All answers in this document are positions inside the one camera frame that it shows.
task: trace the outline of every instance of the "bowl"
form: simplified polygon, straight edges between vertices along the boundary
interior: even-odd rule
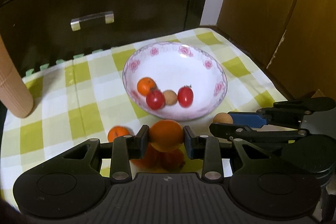
[[[157,88],[178,90],[191,86],[194,100],[183,108],[177,102],[152,110],[146,98],[137,91],[137,83],[143,77],[152,78]],[[227,80],[221,65],[199,48],[178,42],[159,42],[144,46],[134,52],[123,69],[123,83],[128,96],[146,112],[163,119],[186,121],[203,117],[223,101]]]

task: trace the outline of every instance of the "tablecloth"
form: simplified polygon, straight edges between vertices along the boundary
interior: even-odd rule
[[[255,111],[271,107],[285,98],[273,83],[237,47],[207,28],[114,47],[69,60],[24,77],[35,100],[32,114],[19,119],[7,112],[0,159],[1,196],[14,207],[13,184],[26,170],[70,149],[88,138],[107,142],[107,133],[123,125],[136,134],[143,124],[159,118],[140,109],[127,96],[122,70],[139,48],[154,42],[176,41],[193,45],[212,55],[222,66],[228,81],[227,95],[209,115],[189,122],[197,134],[209,134],[218,112]],[[108,175],[110,161],[104,160],[101,174]]]

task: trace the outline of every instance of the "beige vase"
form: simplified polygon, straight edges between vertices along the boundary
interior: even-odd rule
[[[16,117],[24,118],[33,109],[33,97],[22,82],[0,36],[0,101]]]

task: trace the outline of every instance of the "silver handle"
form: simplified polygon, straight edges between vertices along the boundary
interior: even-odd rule
[[[86,27],[103,24],[104,22],[105,24],[114,22],[114,14],[112,11],[74,18],[71,20],[70,25],[71,29],[75,32]]]

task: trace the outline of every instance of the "table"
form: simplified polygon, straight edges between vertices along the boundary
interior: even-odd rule
[[[149,115],[127,96],[122,70],[127,59],[144,45],[179,41],[199,47],[224,68],[228,90],[221,105],[200,119],[182,122],[197,134],[210,134],[209,125],[218,112],[256,111],[271,107],[285,97],[266,75],[223,36],[207,28],[137,42],[65,61],[24,77],[35,100],[32,114],[19,119],[7,112],[0,154],[1,196],[17,207],[13,184],[26,170],[62,153],[88,138],[107,142],[107,133],[123,125],[133,134],[143,124],[159,118]],[[110,161],[104,160],[101,174],[108,176]],[[181,172],[196,172],[201,160],[189,160]]]

